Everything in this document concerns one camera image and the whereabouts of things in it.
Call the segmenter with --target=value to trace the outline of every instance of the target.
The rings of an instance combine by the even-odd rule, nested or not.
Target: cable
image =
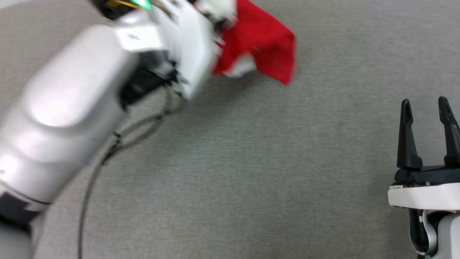
[[[85,229],[86,214],[87,214],[87,211],[88,211],[88,205],[89,205],[89,201],[90,201],[90,198],[91,198],[92,191],[93,191],[94,186],[96,184],[96,181],[99,178],[99,175],[100,175],[100,173],[102,171],[102,167],[104,165],[106,165],[106,163],[110,159],[115,157],[115,155],[118,155],[121,151],[124,151],[124,150],[127,150],[127,149],[130,149],[130,148],[134,147],[135,145],[139,144],[142,140],[145,140],[147,137],[149,137],[153,133],[155,133],[158,130],[158,128],[160,127],[160,125],[161,125],[161,123],[163,121],[163,118],[165,116],[175,114],[176,112],[179,112],[182,109],[182,105],[180,105],[178,109],[176,109],[173,112],[171,111],[172,94],[171,94],[171,91],[170,91],[169,87],[165,86],[164,89],[165,89],[165,92],[166,92],[165,93],[166,99],[165,99],[165,105],[163,107],[163,111],[160,114],[149,116],[147,118],[144,118],[144,119],[141,119],[141,120],[137,121],[132,126],[130,126],[128,129],[123,131],[121,134],[114,133],[116,138],[117,138],[115,143],[108,149],[106,154],[101,159],[100,163],[98,163],[97,166],[94,168],[94,171],[92,172],[91,178],[90,178],[90,180],[88,182],[88,186],[87,186],[86,191],[85,191],[85,197],[83,199],[82,206],[81,206],[80,220],[79,220],[79,225],[78,225],[78,240],[77,240],[77,242],[78,242],[78,259],[83,259],[83,231]],[[139,137],[135,138],[134,140],[132,140],[131,142],[129,142],[127,144],[122,143],[123,138],[125,138],[126,136],[128,136],[130,133],[134,132],[135,130],[137,130],[141,126],[144,126],[144,125],[146,125],[148,123],[151,123],[151,122],[153,122],[153,124],[143,134],[141,134]]]

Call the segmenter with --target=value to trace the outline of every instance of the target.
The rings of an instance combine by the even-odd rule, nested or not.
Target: blurry robot arm
[[[160,2],[162,9],[147,1],[114,26],[83,31],[29,80],[3,118],[2,258],[32,256],[42,213],[110,138],[130,105],[163,85],[190,100],[209,77],[217,58],[213,23],[187,0]]]
[[[423,166],[412,133],[409,100],[401,106],[395,183],[388,191],[390,205],[409,210],[410,239],[419,258],[460,258],[460,128],[445,97],[439,117],[444,124],[445,165]]]

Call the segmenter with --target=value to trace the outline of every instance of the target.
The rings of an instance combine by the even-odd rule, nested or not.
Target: red fabric
[[[241,54],[254,56],[257,70],[287,85],[294,71],[294,34],[273,16],[251,3],[237,0],[237,23],[223,32],[214,74],[230,69]]]

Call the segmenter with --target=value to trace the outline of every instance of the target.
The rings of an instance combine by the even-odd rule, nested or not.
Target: gray carpet
[[[460,117],[460,2],[254,0],[298,37],[284,87],[213,78],[158,133],[104,168],[86,259],[415,258],[407,211],[388,206],[400,103],[412,102],[426,165],[442,163],[437,98]],[[85,1],[0,11],[0,113],[84,27]],[[161,93],[127,122],[161,108]],[[47,215],[38,259],[76,258],[91,168]]]

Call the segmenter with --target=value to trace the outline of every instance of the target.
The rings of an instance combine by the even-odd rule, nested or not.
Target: green led indicator
[[[145,10],[152,9],[149,0],[133,0],[133,2]]]

